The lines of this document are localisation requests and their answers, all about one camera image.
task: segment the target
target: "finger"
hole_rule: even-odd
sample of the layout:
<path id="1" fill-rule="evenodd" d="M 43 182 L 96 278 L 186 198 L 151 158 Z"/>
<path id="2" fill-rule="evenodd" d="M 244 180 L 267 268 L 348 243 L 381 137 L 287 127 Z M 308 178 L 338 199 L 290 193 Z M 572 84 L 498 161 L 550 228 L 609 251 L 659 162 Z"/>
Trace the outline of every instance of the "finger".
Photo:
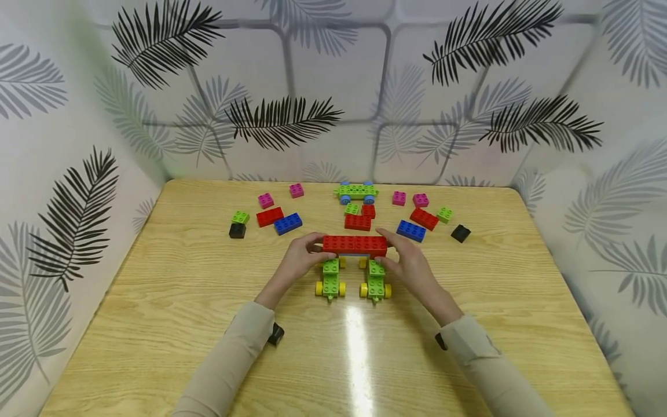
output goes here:
<path id="1" fill-rule="evenodd" d="M 375 262 L 382 265 L 386 270 L 389 270 L 392 273 L 394 273 L 394 275 L 400 276 L 400 274 L 398 273 L 398 268 L 399 268 L 398 264 L 392 261 L 391 259 L 384 258 L 382 256 L 376 256 Z"/>
<path id="2" fill-rule="evenodd" d="M 398 253 L 400 254 L 402 250 L 405 250 L 406 248 L 409 247 L 409 245 L 412 245 L 406 238 L 403 236 L 399 236 L 395 233 L 390 232 L 387 229 L 383 228 L 377 228 L 376 232 L 383 235 L 385 238 L 387 238 L 387 241 L 396 248 Z"/>

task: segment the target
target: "black palm leaf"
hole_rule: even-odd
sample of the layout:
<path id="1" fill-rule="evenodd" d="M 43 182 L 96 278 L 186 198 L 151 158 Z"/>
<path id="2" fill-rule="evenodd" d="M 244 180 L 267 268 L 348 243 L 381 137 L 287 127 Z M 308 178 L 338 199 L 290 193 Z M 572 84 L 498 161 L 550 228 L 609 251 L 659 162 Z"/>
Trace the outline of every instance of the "black palm leaf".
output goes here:
<path id="1" fill-rule="evenodd" d="M 224 37 L 213 25 L 222 17 L 220 12 L 212 13 L 210 6 L 201 8 L 198 3 L 189 15 L 189 8 L 190 0 L 165 0 L 161 13 L 155 4 L 151 18 L 147 4 L 144 21 L 136 9 L 130 17 L 123 8 L 112 25 L 121 46 L 113 46 L 118 57 L 112 58 L 128 67 L 144 86 L 169 85 L 160 73 L 176 74 L 178 69 L 197 65 L 208 55 L 202 44 L 211 46 L 212 39 Z"/>
<path id="2" fill-rule="evenodd" d="M 584 146 L 588 149 L 593 149 L 594 144 L 602 146 L 602 140 L 594 136 L 602 122 L 590 121 L 585 115 L 572 119 L 577 110 L 579 104 L 574 100 L 568 102 L 567 95 L 535 99 L 525 110 L 524 103 L 513 104 L 493 114 L 491 127 L 480 141 L 487 139 L 489 145 L 500 142 L 503 153 L 518 151 L 521 144 L 528 144 L 528 138 L 538 144 L 543 141 L 553 145 L 559 151 L 574 152 L 575 141 L 581 151 Z"/>
<path id="3" fill-rule="evenodd" d="M 103 155 L 93 147 L 91 157 L 83 162 L 85 179 L 74 168 L 67 170 L 65 181 L 56 181 L 47 215 L 39 217 L 48 226 L 54 242 L 33 234 L 39 251 L 31 250 L 41 274 L 37 277 L 55 278 L 69 291 L 67 281 L 83 278 L 81 267 L 94 265 L 107 247 L 107 231 L 100 228 L 109 217 L 104 215 L 115 197 L 118 175 L 116 159 L 111 150 Z"/>
<path id="4" fill-rule="evenodd" d="M 479 67 L 493 64 L 507 65 L 526 54 L 522 38 L 533 46 L 551 36 L 549 29 L 563 13 L 560 3 L 551 0 L 515 0 L 502 8 L 500 3 L 488 16 L 488 5 L 478 12 L 479 2 L 468 7 L 466 14 L 454 19 L 447 28 L 442 45 L 435 42 L 431 56 L 424 58 L 431 63 L 431 80 L 441 85 L 458 82 L 458 66 Z"/>
<path id="5" fill-rule="evenodd" d="M 328 126 L 340 120 L 338 115 L 342 110 L 333 110 L 327 101 L 315 100 L 310 110 L 305 112 L 305 99 L 284 98 L 281 101 L 271 101 L 268 105 L 261 101 L 253 112 L 246 99 L 239 104 L 236 100 L 225 110 L 225 114 L 236 127 L 234 139 L 238 135 L 245 141 L 254 138 L 264 149 L 269 147 L 283 151 L 289 144 L 299 145 L 307 139 L 315 139 L 321 133 L 329 131 Z"/>

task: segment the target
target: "lego brick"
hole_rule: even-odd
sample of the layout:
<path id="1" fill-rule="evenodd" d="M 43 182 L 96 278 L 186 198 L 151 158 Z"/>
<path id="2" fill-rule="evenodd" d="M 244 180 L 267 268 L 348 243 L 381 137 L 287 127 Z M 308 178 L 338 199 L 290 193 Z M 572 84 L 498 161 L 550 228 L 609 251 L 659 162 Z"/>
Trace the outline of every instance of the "lego brick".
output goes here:
<path id="1" fill-rule="evenodd" d="M 294 213 L 290 214 L 286 218 L 277 220 L 273 224 L 273 226 L 275 227 L 275 231 L 278 233 L 278 236 L 280 236 L 284 235 L 287 232 L 291 232 L 296 228 L 300 228 L 301 226 L 303 226 L 303 222 L 301 221 L 299 215 Z"/>
<path id="2" fill-rule="evenodd" d="M 245 224 L 232 223 L 229 228 L 229 236 L 232 239 L 243 239 L 245 237 Z"/>
<path id="3" fill-rule="evenodd" d="M 438 225 L 438 218 L 431 213 L 417 207 L 410 215 L 410 220 L 429 230 L 433 230 Z"/>
<path id="4" fill-rule="evenodd" d="M 405 205 L 406 204 L 406 194 L 400 191 L 394 191 L 394 196 L 392 197 L 392 204 L 394 205 Z"/>
<path id="5" fill-rule="evenodd" d="M 247 224 L 248 220 L 250 220 L 250 215 L 241 211 L 234 213 L 234 217 L 231 218 L 232 223 Z"/>
<path id="6" fill-rule="evenodd" d="M 280 207 L 272 208 L 265 212 L 257 213 L 257 223 L 261 228 L 274 224 L 276 220 L 284 218 L 283 210 Z"/>
<path id="7" fill-rule="evenodd" d="M 469 235 L 470 230 L 466 229 L 462 224 L 456 226 L 456 229 L 452 232 L 452 237 L 461 243 L 463 243 Z"/>
<path id="8" fill-rule="evenodd" d="M 265 209 L 267 207 L 271 207 L 273 205 L 273 198 L 271 197 L 271 194 L 266 193 L 262 194 L 259 197 L 257 197 L 259 200 L 259 205 L 261 208 Z"/>
<path id="9" fill-rule="evenodd" d="M 428 197 L 426 197 L 426 194 L 413 195 L 412 202 L 415 203 L 415 207 L 428 207 Z"/>
<path id="10" fill-rule="evenodd" d="M 441 222 L 447 224 L 447 223 L 450 222 L 453 215 L 454 215 L 454 212 L 452 210 L 450 210 L 446 207 L 443 207 L 438 212 L 438 219 L 440 219 Z"/>
<path id="11" fill-rule="evenodd" d="M 375 205 L 374 204 L 364 204 L 362 206 L 362 216 L 368 216 L 372 219 L 375 218 Z"/>
<path id="12" fill-rule="evenodd" d="M 368 261 L 368 276 L 369 277 L 384 277 L 386 273 L 384 268 L 374 260 Z"/>
<path id="13" fill-rule="evenodd" d="M 354 249 L 369 258 L 387 255 L 387 239 L 383 236 L 354 236 Z"/>
<path id="14" fill-rule="evenodd" d="M 368 216 L 353 216 L 352 214 L 346 214 L 345 229 L 363 230 L 365 232 L 370 232 L 371 218 Z"/>
<path id="15" fill-rule="evenodd" d="M 289 193 L 292 198 L 303 197 L 303 187 L 300 183 L 296 183 L 289 186 Z"/>
<path id="16" fill-rule="evenodd" d="M 426 235 L 426 229 L 424 229 L 422 226 L 417 226 L 416 224 L 401 220 L 401 222 L 398 224 L 396 233 L 416 242 L 421 242 L 424 240 L 424 236 Z"/>

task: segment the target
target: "table surface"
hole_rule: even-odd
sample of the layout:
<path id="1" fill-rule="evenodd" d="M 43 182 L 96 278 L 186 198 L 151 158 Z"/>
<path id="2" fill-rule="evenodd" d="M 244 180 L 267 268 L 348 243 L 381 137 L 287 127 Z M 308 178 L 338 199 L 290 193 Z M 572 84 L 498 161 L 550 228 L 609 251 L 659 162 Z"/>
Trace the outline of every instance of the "table surface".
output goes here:
<path id="1" fill-rule="evenodd" d="M 174 180 L 57 383 L 42 416 L 167 416 L 192 372 L 241 305 L 261 290 L 294 238 L 345 230 L 336 185 Z M 511 189 L 379 185 L 373 227 L 408 220 L 394 190 L 427 193 L 450 224 L 420 247 L 462 309 L 519 367 L 558 416 L 630 416 L 626 401 L 519 195 Z M 277 236 L 259 228 L 257 196 L 270 192 L 303 227 Z M 250 213 L 243 240 L 227 235 L 236 210 Z M 458 224 L 472 230 L 460 244 Z M 390 249 L 388 256 L 395 258 Z M 250 370 L 234 416 L 487 416 L 481 398 L 434 340 L 438 326 L 388 276 L 393 296 L 358 296 L 364 274 L 349 258 L 347 296 L 315 297 L 313 269 L 276 313 L 285 329 Z"/>

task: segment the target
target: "sleeve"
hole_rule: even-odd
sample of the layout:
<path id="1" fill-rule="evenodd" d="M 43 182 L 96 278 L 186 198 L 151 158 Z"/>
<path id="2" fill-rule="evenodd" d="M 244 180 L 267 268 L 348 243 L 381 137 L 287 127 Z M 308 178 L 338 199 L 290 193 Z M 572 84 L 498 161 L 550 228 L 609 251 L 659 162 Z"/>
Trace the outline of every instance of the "sleeve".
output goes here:
<path id="1" fill-rule="evenodd" d="M 463 316 L 444 326 L 440 336 L 495 417 L 554 415 L 472 316 Z"/>
<path id="2" fill-rule="evenodd" d="M 239 386 L 264 348 L 275 314 L 248 302 L 195 371 L 172 417 L 226 416 Z"/>

